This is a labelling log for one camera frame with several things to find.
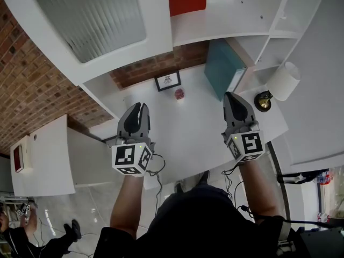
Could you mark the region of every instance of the cabinet door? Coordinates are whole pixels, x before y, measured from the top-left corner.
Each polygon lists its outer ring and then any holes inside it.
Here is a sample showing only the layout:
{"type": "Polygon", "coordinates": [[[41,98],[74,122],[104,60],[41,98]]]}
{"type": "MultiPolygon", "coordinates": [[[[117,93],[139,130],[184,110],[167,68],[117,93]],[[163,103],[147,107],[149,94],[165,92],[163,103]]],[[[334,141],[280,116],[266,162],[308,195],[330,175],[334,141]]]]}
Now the cabinet door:
{"type": "Polygon", "coordinates": [[[28,36],[76,85],[173,49],[168,0],[5,1],[28,36]]]}

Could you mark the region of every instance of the black shirt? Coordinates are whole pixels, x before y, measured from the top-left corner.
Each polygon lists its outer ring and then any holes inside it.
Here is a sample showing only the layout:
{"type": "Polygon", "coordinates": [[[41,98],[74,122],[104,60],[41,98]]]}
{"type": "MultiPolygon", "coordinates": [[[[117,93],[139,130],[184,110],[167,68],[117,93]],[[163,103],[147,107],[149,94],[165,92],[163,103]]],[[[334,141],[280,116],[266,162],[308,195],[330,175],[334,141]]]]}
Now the black shirt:
{"type": "Polygon", "coordinates": [[[207,185],[170,196],[138,240],[124,231],[103,228],[94,258],[271,257],[276,254],[279,223],[271,219],[256,225],[246,220],[223,190],[207,185]]]}

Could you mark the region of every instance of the gold lamp base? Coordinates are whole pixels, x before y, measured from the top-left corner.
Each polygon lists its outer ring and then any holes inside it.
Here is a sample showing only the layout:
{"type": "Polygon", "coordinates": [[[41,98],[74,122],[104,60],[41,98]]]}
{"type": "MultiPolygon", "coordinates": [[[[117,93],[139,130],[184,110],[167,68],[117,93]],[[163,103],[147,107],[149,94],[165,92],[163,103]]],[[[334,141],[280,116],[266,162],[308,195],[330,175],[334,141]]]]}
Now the gold lamp base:
{"type": "Polygon", "coordinates": [[[254,98],[254,105],[261,112],[267,112],[271,109],[272,94],[269,91],[261,92],[254,98]]]}

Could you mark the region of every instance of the wall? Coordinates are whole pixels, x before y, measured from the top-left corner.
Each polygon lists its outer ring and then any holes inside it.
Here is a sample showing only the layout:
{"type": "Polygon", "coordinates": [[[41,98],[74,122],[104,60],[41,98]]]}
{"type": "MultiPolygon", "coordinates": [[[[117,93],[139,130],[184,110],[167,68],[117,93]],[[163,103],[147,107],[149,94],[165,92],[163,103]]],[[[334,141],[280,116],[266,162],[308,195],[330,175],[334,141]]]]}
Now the wall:
{"type": "Polygon", "coordinates": [[[11,145],[63,114],[81,132],[112,119],[42,54],[0,0],[0,153],[9,155],[11,145]]]}
{"type": "Polygon", "coordinates": [[[11,161],[0,157],[0,192],[13,192],[11,161]]]}
{"type": "Polygon", "coordinates": [[[289,127],[285,138],[293,164],[344,152],[343,9],[344,0],[322,0],[289,57],[302,80],[278,105],[289,127]]]}
{"type": "Polygon", "coordinates": [[[174,47],[170,53],[147,58],[111,72],[111,77],[120,88],[206,62],[209,41],[174,47]]]}

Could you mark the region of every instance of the lamp shade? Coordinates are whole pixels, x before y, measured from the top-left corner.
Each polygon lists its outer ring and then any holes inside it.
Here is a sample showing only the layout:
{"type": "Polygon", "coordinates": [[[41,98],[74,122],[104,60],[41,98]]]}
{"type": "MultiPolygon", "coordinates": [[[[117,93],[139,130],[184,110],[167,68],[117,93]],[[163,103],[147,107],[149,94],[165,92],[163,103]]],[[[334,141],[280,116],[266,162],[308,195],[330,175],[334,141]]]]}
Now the lamp shade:
{"type": "Polygon", "coordinates": [[[299,69],[291,62],[282,65],[269,79],[267,87],[279,101],[286,100],[300,82],[299,69]]]}

